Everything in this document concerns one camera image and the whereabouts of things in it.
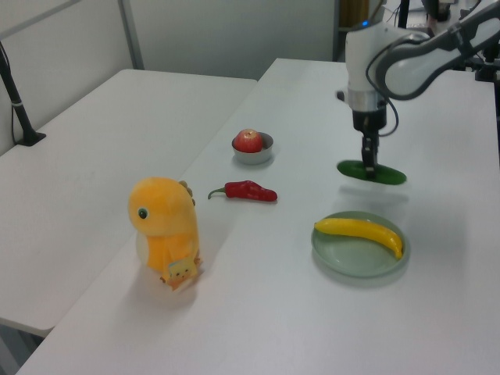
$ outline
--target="yellow banana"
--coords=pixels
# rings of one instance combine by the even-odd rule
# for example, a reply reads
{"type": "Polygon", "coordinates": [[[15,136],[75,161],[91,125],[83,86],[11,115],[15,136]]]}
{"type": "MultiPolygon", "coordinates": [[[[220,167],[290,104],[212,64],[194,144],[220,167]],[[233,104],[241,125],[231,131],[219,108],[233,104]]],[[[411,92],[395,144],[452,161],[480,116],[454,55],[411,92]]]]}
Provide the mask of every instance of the yellow banana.
{"type": "Polygon", "coordinates": [[[366,220],[327,218],[314,224],[314,228],[325,234],[360,237],[378,242],[393,251],[396,259],[403,255],[401,238],[389,228],[366,220]]]}

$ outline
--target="plush toy eye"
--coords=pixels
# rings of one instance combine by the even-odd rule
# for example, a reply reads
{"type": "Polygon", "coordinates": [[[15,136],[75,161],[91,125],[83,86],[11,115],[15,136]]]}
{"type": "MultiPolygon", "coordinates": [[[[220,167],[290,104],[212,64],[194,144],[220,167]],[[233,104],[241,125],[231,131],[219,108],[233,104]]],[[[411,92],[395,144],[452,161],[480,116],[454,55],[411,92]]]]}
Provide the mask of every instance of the plush toy eye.
{"type": "Polygon", "coordinates": [[[148,210],[147,209],[143,209],[142,207],[137,211],[137,214],[139,215],[139,217],[141,219],[145,219],[146,217],[148,217],[148,210]]]}

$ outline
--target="plate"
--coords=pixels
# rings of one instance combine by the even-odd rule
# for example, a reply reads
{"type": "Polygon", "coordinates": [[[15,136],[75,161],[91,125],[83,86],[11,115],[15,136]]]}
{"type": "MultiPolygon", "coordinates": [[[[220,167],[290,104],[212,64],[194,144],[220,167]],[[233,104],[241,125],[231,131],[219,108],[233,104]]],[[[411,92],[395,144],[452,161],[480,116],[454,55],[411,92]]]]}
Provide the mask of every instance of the plate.
{"type": "Polygon", "coordinates": [[[358,237],[337,236],[312,231],[312,249],[318,258],[332,270],[352,277],[377,277],[401,268],[409,258],[402,231],[391,221],[368,212],[346,211],[327,216],[345,219],[367,220],[393,230],[403,243],[403,257],[396,259],[385,246],[358,237]]]}

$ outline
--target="pepper stem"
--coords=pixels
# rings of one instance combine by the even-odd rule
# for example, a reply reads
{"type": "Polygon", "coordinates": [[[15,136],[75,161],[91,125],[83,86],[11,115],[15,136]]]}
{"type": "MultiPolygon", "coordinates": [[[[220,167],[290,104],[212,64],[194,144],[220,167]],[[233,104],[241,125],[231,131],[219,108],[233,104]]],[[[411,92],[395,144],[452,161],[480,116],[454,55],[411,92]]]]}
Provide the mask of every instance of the pepper stem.
{"type": "Polygon", "coordinates": [[[225,187],[222,187],[221,189],[217,189],[217,190],[214,190],[214,191],[210,191],[209,193],[209,199],[212,197],[212,194],[213,193],[226,193],[226,188],[225,187]]]}

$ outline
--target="white table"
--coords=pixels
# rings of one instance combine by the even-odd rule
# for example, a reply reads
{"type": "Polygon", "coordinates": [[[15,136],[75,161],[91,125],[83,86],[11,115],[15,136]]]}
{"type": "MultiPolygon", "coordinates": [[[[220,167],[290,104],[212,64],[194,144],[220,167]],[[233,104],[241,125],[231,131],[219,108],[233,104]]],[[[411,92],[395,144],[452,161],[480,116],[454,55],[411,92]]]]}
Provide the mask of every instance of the white table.
{"type": "Polygon", "coordinates": [[[131,238],[19,375],[498,373],[493,87],[447,72],[396,102],[401,126],[379,161],[409,180],[388,187],[335,168],[360,158],[351,110],[334,94],[346,83],[344,64],[277,60],[183,175],[197,198],[198,283],[172,293],[131,238]],[[234,161],[230,140],[244,127],[274,137],[272,162],[234,161]],[[277,204],[205,198],[244,179],[276,190],[277,204]],[[403,272],[351,279],[313,258],[313,223],[353,209],[404,231],[403,272]]]}
{"type": "Polygon", "coordinates": [[[253,80],[124,70],[0,158],[0,324],[45,336],[133,227],[131,188],[178,178],[253,80]]]}

